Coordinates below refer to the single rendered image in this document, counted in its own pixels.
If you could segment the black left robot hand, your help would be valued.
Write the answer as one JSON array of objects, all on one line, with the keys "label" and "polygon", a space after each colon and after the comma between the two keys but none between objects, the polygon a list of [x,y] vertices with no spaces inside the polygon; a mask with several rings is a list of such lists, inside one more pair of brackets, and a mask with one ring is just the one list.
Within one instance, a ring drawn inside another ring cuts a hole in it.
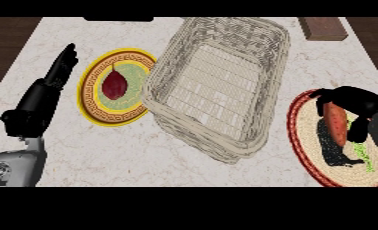
[{"label": "black left robot hand", "polygon": [[11,137],[37,138],[43,135],[77,63],[76,45],[70,44],[52,64],[46,77],[31,84],[17,108],[5,111],[0,116]]}]

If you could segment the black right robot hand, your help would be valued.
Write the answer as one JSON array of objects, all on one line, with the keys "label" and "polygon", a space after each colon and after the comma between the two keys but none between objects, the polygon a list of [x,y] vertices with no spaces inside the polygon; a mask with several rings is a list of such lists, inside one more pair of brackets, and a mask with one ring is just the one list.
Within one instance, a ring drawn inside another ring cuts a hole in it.
[{"label": "black right robot hand", "polygon": [[325,105],[336,104],[340,108],[358,115],[347,133],[350,142],[364,143],[368,138],[368,125],[378,113],[378,95],[353,86],[340,86],[336,89],[318,89],[310,95],[318,98],[318,115],[325,114]]}]

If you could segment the round red-rimmed woven placemat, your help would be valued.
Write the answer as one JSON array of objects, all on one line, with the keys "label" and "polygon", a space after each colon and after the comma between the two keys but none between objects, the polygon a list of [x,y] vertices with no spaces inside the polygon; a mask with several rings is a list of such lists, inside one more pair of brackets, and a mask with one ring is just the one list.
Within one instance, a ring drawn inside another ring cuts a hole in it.
[{"label": "round red-rimmed woven placemat", "polygon": [[378,187],[378,146],[372,137],[340,147],[318,115],[316,99],[305,91],[287,114],[288,138],[299,160],[316,181],[333,187]]}]

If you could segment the pale wicker basket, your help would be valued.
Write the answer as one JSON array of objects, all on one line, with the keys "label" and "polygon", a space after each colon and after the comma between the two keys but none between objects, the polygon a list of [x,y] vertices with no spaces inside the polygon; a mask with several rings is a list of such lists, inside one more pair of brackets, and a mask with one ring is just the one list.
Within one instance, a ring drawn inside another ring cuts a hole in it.
[{"label": "pale wicker basket", "polygon": [[189,17],[158,58],[142,101],[163,130],[234,164],[268,142],[290,33],[254,17]]}]

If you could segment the yellow patterned round plate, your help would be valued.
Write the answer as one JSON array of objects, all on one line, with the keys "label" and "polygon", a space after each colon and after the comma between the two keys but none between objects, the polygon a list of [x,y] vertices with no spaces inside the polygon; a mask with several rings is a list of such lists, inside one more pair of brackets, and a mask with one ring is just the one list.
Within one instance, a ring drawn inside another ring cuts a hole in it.
[{"label": "yellow patterned round plate", "polygon": [[[77,86],[77,103],[85,117],[98,125],[118,127],[135,122],[148,112],[142,103],[142,87],[157,59],[138,48],[120,48],[107,52],[87,66]],[[117,71],[124,77],[124,95],[113,100],[102,85]]]}]

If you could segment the brown wooden block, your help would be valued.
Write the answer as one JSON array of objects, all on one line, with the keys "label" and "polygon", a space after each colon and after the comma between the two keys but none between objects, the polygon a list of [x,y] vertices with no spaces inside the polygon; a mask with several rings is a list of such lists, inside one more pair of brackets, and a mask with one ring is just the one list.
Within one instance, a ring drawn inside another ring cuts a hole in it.
[{"label": "brown wooden block", "polygon": [[349,37],[337,17],[300,17],[299,21],[309,41],[343,41]]}]

